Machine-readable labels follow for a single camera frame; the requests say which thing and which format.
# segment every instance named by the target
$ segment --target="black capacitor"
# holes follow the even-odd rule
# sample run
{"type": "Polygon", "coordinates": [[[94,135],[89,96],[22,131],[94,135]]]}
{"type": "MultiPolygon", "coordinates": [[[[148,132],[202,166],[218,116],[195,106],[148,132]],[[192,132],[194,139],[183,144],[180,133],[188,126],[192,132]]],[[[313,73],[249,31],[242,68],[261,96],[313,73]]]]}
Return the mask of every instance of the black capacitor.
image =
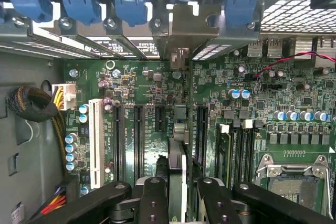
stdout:
{"type": "Polygon", "coordinates": [[[329,70],[326,68],[319,68],[318,70],[314,71],[314,76],[326,76],[329,74],[329,70]]]}
{"type": "Polygon", "coordinates": [[[269,71],[265,71],[262,75],[264,77],[274,78],[276,74],[275,74],[275,71],[269,70],[269,71]]]}
{"type": "Polygon", "coordinates": [[[300,83],[296,86],[296,90],[298,91],[308,91],[310,90],[310,85],[306,83],[300,83]]]}

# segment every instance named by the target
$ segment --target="pcie slot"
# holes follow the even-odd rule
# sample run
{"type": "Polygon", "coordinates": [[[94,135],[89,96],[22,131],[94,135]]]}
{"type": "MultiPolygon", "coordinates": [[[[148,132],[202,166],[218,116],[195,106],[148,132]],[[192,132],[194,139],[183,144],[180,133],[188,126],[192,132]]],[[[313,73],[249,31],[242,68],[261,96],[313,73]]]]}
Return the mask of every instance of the pcie slot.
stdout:
{"type": "Polygon", "coordinates": [[[116,104],[113,111],[113,143],[114,143],[114,177],[125,181],[125,131],[123,105],[116,104]]]}
{"type": "Polygon", "coordinates": [[[104,184],[104,124],[103,102],[89,100],[90,180],[91,188],[104,184]]]}
{"type": "Polygon", "coordinates": [[[164,105],[155,106],[155,131],[165,131],[165,109],[164,105]]]}
{"type": "Polygon", "coordinates": [[[197,121],[196,121],[196,157],[199,164],[202,166],[204,176],[206,167],[207,132],[208,132],[208,107],[198,106],[197,121]]]}
{"type": "Polygon", "coordinates": [[[144,169],[144,106],[134,106],[134,182],[142,178],[144,169]]]}

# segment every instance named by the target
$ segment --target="yellow wire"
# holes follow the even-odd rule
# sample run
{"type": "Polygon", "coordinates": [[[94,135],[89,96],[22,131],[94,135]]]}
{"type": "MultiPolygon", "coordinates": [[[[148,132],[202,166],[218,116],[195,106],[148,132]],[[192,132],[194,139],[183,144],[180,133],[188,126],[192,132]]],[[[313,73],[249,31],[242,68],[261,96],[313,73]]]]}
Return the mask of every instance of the yellow wire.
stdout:
{"type": "Polygon", "coordinates": [[[58,88],[58,90],[56,91],[56,94],[55,94],[55,98],[54,98],[54,100],[53,100],[53,103],[55,103],[55,101],[57,100],[57,98],[58,98],[58,96],[59,96],[59,94],[60,94],[60,92],[61,92],[62,90],[63,90],[63,89],[58,88]]]}
{"type": "Polygon", "coordinates": [[[56,100],[56,102],[55,102],[56,107],[58,107],[58,103],[60,102],[62,96],[63,96],[63,91],[61,91],[61,92],[59,93],[59,96],[58,96],[58,98],[57,98],[57,100],[56,100]]]}
{"type": "Polygon", "coordinates": [[[50,204],[49,205],[51,205],[51,204],[53,204],[53,203],[55,203],[56,202],[56,200],[58,200],[60,198],[60,195],[57,195],[53,200],[52,200],[52,202],[50,202],[50,204]]]}

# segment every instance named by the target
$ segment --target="motherboard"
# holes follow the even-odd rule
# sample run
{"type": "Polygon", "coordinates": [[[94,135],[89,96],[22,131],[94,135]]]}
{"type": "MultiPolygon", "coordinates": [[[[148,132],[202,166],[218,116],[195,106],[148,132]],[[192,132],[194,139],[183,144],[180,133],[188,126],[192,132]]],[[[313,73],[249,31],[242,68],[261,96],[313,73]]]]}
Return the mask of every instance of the motherboard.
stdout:
{"type": "Polygon", "coordinates": [[[76,156],[68,170],[80,176],[82,195],[113,180],[134,186],[155,176],[173,138],[203,176],[229,188],[253,182],[327,215],[336,74],[293,60],[254,78],[273,62],[230,54],[171,70],[169,61],[65,61],[66,83],[75,83],[77,94],[76,109],[66,112],[66,142],[76,156]],[[177,139],[181,125],[187,134],[177,139]]]}

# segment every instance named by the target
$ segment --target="screw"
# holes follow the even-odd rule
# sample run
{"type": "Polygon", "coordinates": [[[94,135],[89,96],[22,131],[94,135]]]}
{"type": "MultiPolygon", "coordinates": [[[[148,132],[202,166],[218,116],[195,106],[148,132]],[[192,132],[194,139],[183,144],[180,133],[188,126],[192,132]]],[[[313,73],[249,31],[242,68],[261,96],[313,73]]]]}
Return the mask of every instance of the screw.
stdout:
{"type": "Polygon", "coordinates": [[[157,18],[154,23],[157,28],[161,26],[161,20],[159,18],[157,18]]]}
{"type": "Polygon", "coordinates": [[[61,25],[63,25],[64,27],[70,27],[71,26],[71,20],[68,17],[63,17],[59,21],[60,21],[61,25]]]}
{"type": "Polygon", "coordinates": [[[248,23],[246,27],[248,30],[253,30],[256,27],[256,23],[255,22],[248,23]]]}
{"type": "Polygon", "coordinates": [[[157,178],[153,178],[153,179],[151,179],[151,182],[152,183],[158,183],[158,182],[160,182],[157,178]]]}
{"type": "Polygon", "coordinates": [[[212,180],[210,178],[205,178],[203,180],[204,183],[207,183],[207,184],[211,184],[212,183],[212,180]]]}
{"type": "Polygon", "coordinates": [[[115,25],[116,22],[113,20],[113,18],[108,18],[108,19],[107,19],[107,24],[108,24],[109,27],[114,27],[114,26],[116,26],[116,25],[115,25]]]}
{"type": "Polygon", "coordinates": [[[248,188],[249,188],[248,185],[246,185],[246,184],[241,184],[239,187],[243,190],[248,190],[248,188]]]}
{"type": "Polygon", "coordinates": [[[14,22],[15,25],[17,26],[24,26],[25,25],[25,21],[22,18],[16,18],[13,17],[12,21],[14,22]]]}
{"type": "Polygon", "coordinates": [[[71,70],[69,71],[69,75],[70,75],[70,77],[72,77],[72,78],[76,78],[76,77],[78,77],[78,71],[77,71],[77,69],[71,69],[71,70]]]}
{"type": "Polygon", "coordinates": [[[122,189],[122,188],[125,188],[125,186],[124,185],[117,185],[115,188],[116,189],[122,189]]]}

